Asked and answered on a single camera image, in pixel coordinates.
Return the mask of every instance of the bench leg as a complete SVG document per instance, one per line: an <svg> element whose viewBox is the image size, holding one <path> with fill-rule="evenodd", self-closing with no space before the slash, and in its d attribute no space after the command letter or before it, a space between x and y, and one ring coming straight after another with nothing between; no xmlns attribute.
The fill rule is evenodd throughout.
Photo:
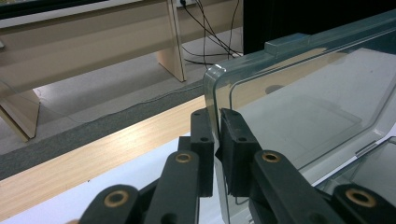
<svg viewBox="0 0 396 224"><path fill-rule="evenodd" d="M183 50L181 48L180 30L178 26L176 0L167 0L169 22L172 28L172 48L163 49L157 52L157 61L168 72L173 74L179 81L185 81L185 69L183 62Z"/></svg>
<svg viewBox="0 0 396 224"><path fill-rule="evenodd" d="M40 100L34 91L0 99L0 117L23 142L35 137Z"/></svg>

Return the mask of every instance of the black cable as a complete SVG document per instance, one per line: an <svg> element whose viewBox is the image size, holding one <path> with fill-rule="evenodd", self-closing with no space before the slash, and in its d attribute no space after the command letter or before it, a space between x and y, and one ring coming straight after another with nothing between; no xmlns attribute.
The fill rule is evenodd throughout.
<svg viewBox="0 0 396 224"><path fill-rule="evenodd" d="M187 8L186 7L184 7L184 9L186 10L186 12L202 27L202 28L204 28L208 33L210 33L211 35L213 35L218 41L219 41L219 43L217 43L216 41L214 41L213 39L211 39L210 37L209 37L209 39L211 39L212 41L214 41L215 43L217 43L219 46L221 46L222 48L224 48L224 50L226 50L226 52L230 52L230 51L232 51L232 52L234 52L234 53L236 53L236 54L238 54L239 55L239 52L237 52L237 51L235 51L235 50L233 50L233 49L231 49L231 48L227 48L228 46L227 46L227 44L225 44L222 40L220 40L215 34L214 34L214 32L211 32L211 31L209 31L209 30L207 30L188 10L187 10Z"/></svg>
<svg viewBox="0 0 396 224"><path fill-rule="evenodd" d="M197 5L198 5L198 7L201 9L202 15L203 15L204 19L206 20L207 24L209 25L210 30L212 31L212 35L219 41L219 43L215 42L213 39L211 39L211 40L212 40L213 42L215 42L216 44L218 44L219 46L221 46L222 48L224 48L224 50L228 53L228 55L229 55L229 56L231 55L231 56L234 58L234 56L230 53L231 46L225 44L222 40L220 40L220 39L216 36L215 31L213 30L212 26L210 25L209 20L207 19L206 15L205 15L205 13L204 13L204 7L203 7L203 5L202 5L202 3L201 3L200 0L197 0Z"/></svg>
<svg viewBox="0 0 396 224"><path fill-rule="evenodd" d="M189 53L190 55L193 55L193 56L197 56L197 57L204 57L204 55L203 54L194 54L194 53L191 53L190 51L188 51L187 49L185 49L184 47L182 47L187 53ZM218 54L206 54L205 56L206 57L214 57L214 56L224 56L224 55L229 55L228 53L218 53Z"/></svg>
<svg viewBox="0 0 396 224"><path fill-rule="evenodd" d="M209 33L212 34L219 42L216 42L216 41L215 41L214 39L212 39L210 36L208 36L208 38L209 38L210 40L212 40L213 43L215 43L215 44L221 46L222 48L224 48L224 50L227 51L228 55L230 55L229 48L226 48L226 47L229 47L229 46L224 46L225 43L223 43L223 42L216 36L216 33L214 32L212 26L210 25L209 20L207 19L206 15L205 15L205 13L204 13L204 6L202 5L202 3L201 3L200 0L197 0L197 5L198 5L198 8L200 8L201 13L202 13L202 16L203 16L203 18L204 18L204 29L206 29L206 27L205 27L205 21L206 21L207 24L209 25L210 31L212 32L212 33L210 33L210 32L209 32Z"/></svg>
<svg viewBox="0 0 396 224"><path fill-rule="evenodd" d="M205 15L204 9L200 7L201 12ZM206 27L205 27L205 16L204 16L204 63L205 63L205 68L207 70L207 64L206 64L206 59L205 59L205 47L206 47Z"/></svg>
<svg viewBox="0 0 396 224"><path fill-rule="evenodd" d="M236 205L242 205L242 204L247 203L247 202L248 202L248 199L246 199L246 200L242 201L241 203L239 203L239 202L238 202L238 198L235 197L235 204L236 204Z"/></svg>
<svg viewBox="0 0 396 224"><path fill-rule="evenodd" d="M233 20L235 19L235 14L236 14L236 10L238 9L238 6L239 6L239 0L238 0L238 2L236 3L235 10L233 11L233 19L231 20L230 41L228 42L228 46L229 46L229 47L231 46L231 40L232 40L232 38L233 38Z"/></svg>
<svg viewBox="0 0 396 224"><path fill-rule="evenodd" d="M200 63L200 62L191 61L191 60L188 60L188 59L185 59L184 61L189 62L189 63L196 63L196 64L214 65L213 63L207 63L207 62Z"/></svg>

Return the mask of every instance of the light wood surface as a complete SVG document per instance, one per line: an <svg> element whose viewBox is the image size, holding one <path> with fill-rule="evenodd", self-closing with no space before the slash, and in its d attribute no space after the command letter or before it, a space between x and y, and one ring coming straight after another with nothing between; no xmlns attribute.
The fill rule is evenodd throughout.
<svg viewBox="0 0 396 224"><path fill-rule="evenodd" d="M189 132L204 107L201 96L0 181L0 221Z"/></svg>

